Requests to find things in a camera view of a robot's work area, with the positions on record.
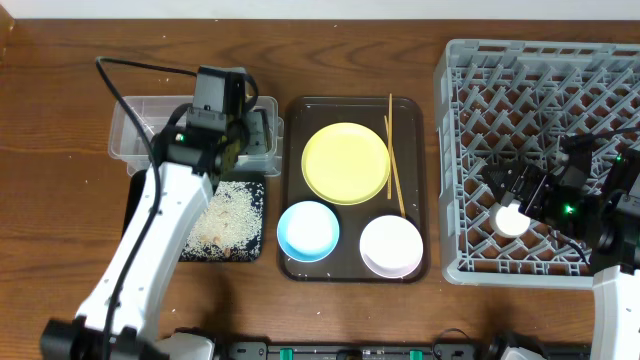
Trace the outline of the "white cup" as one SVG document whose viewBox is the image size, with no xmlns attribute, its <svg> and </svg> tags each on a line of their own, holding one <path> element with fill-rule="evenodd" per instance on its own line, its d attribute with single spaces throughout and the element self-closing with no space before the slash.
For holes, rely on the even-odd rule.
<svg viewBox="0 0 640 360">
<path fill-rule="evenodd" d="M 495 203 L 489 210 L 491 228 L 505 238 L 523 235 L 531 224 L 531 219 L 519 212 L 520 202 L 513 200 L 508 206 Z"/>
</svg>

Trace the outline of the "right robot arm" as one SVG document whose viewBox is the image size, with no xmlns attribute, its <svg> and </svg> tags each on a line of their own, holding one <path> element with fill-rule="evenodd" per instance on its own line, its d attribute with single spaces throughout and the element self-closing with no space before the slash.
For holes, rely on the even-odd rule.
<svg viewBox="0 0 640 360">
<path fill-rule="evenodd" d="M 558 175 L 531 162 L 486 165 L 484 183 L 502 206 L 517 203 L 520 214 L 592 250 L 595 327 L 593 359 L 639 356 L 639 152 L 615 156 L 599 194 L 584 190 L 596 141 L 612 132 L 563 137 L 568 160 Z"/>
</svg>

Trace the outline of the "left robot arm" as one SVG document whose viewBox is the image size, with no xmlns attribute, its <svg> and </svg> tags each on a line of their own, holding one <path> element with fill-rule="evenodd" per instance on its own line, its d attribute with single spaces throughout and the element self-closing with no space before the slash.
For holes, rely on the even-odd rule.
<svg viewBox="0 0 640 360">
<path fill-rule="evenodd" d="M 192 102 L 148 137 L 138 114 L 109 89 L 140 135 L 150 166 L 139 202 L 107 270 L 70 322 L 50 320 L 40 338 L 45 359 L 212 359 L 205 335 L 160 340 L 160 308 L 217 176 L 232 170 L 249 141 L 247 114 L 259 91 L 242 67 L 202 66 Z"/>
</svg>

